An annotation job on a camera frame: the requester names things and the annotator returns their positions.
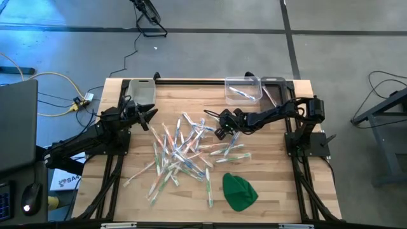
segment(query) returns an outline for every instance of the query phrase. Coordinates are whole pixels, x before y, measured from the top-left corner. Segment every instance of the yellow cable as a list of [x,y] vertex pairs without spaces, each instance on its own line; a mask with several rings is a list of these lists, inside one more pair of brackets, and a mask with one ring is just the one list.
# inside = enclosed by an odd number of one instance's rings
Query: yellow cable
[[82,98],[82,99],[84,99],[85,97],[81,94],[81,92],[79,91],[79,89],[78,89],[78,87],[75,85],[75,83],[71,80],[71,79],[69,79],[69,77],[68,76],[66,76],[66,75],[63,75],[63,74],[60,74],[60,73],[53,73],[53,72],[47,72],[47,73],[38,73],[38,74],[35,74],[34,76],[31,76],[30,78],[28,78],[28,80],[31,80],[31,79],[33,79],[33,78],[35,78],[35,77],[37,77],[37,76],[42,76],[42,75],[46,75],[46,74],[51,74],[51,75],[57,75],[57,76],[61,76],[61,77],[64,77],[67,81],[69,81],[71,84],[72,84],[72,86],[75,88],[75,90],[78,92],[78,95]]
[[[20,72],[21,81],[24,81],[23,72],[21,71],[21,69],[20,69],[20,67],[17,65],[17,63],[14,62],[13,60],[11,60],[8,56],[6,56],[5,54],[3,54],[3,53],[1,53],[1,52],[0,52],[0,55],[2,55],[3,57],[6,57],[6,59],[8,59],[11,63],[14,64],[14,66],[15,66],[15,67],[18,69],[18,71]],[[75,88],[75,90],[78,92],[79,96],[80,96],[82,99],[84,99],[84,96],[81,94],[81,92],[79,91],[79,89],[78,89],[78,87],[75,85],[75,83],[74,83],[68,76],[65,76],[65,75],[63,75],[63,74],[54,73],[54,72],[38,73],[38,74],[35,74],[34,76],[31,76],[30,78],[28,78],[28,80],[31,80],[31,79],[33,79],[33,78],[35,78],[35,77],[37,77],[37,76],[41,76],[41,75],[45,75],[45,74],[53,74],[53,75],[61,76],[61,77],[65,78],[65,79],[67,79],[67,80],[72,84],[72,86]],[[72,107],[69,108],[66,112],[61,113],[61,114],[41,114],[41,113],[37,113],[37,114],[38,114],[38,115],[41,115],[41,116],[45,116],[45,117],[58,117],[58,116],[66,115],[67,113],[69,113],[69,112],[71,112],[71,111],[72,111]]]

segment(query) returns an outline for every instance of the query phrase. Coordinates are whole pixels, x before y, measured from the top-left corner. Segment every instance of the keyboard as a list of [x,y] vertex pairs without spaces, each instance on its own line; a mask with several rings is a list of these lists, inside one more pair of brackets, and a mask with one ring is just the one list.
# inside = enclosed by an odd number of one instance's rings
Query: keyboard
[[11,183],[9,181],[0,183],[0,222],[13,217],[11,201]]

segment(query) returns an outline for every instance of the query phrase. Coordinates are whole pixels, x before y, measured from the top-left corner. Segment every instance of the laptop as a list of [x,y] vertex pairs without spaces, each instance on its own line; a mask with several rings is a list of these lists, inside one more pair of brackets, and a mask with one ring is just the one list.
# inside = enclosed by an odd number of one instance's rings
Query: laptop
[[38,81],[0,87],[0,173],[36,159]]

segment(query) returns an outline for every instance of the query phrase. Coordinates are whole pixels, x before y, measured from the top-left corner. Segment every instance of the pile of toothbrushes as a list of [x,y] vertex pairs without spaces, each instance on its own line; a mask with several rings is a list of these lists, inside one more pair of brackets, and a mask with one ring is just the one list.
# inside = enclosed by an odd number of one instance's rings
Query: pile of toothbrushes
[[[180,131],[181,120],[183,119],[185,119],[191,127],[186,138],[184,138],[183,133]],[[209,207],[212,207],[214,203],[209,173],[210,169],[214,168],[213,163],[232,162],[251,157],[250,153],[244,153],[242,156],[235,157],[228,156],[233,149],[244,147],[243,144],[236,144],[240,132],[237,132],[230,142],[200,144],[204,138],[209,137],[215,131],[215,128],[205,124],[204,118],[201,118],[200,123],[195,123],[187,113],[182,113],[177,120],[174,135],[171,135],[164,123],[162,123],[162,129],[164,134],[160,136],[152,126],[149,126],[150,132],[155,137],[155,142],[153,143],[154,160],[123,184],[124,187],[128,186],[132,179],[140,176],[143,172],[155,165],[156,178],[147,193],[147,199],[150,205],[156,203],[158,196],[164,190],[168,181],[171,180],[176,186],[181,185],[177,176],[179,175],[178,172],[182,172],[186,174],[186,176],[206,184]]]

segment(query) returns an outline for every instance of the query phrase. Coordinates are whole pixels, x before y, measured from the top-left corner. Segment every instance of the computer mouse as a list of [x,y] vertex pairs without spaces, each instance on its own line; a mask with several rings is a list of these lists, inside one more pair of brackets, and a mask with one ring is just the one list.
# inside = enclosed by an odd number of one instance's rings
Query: computer mouse
[[26,216],[32,216],[40,210],[42,186],[42,184],[32,183],[25,187],[21,197],[21,210]]

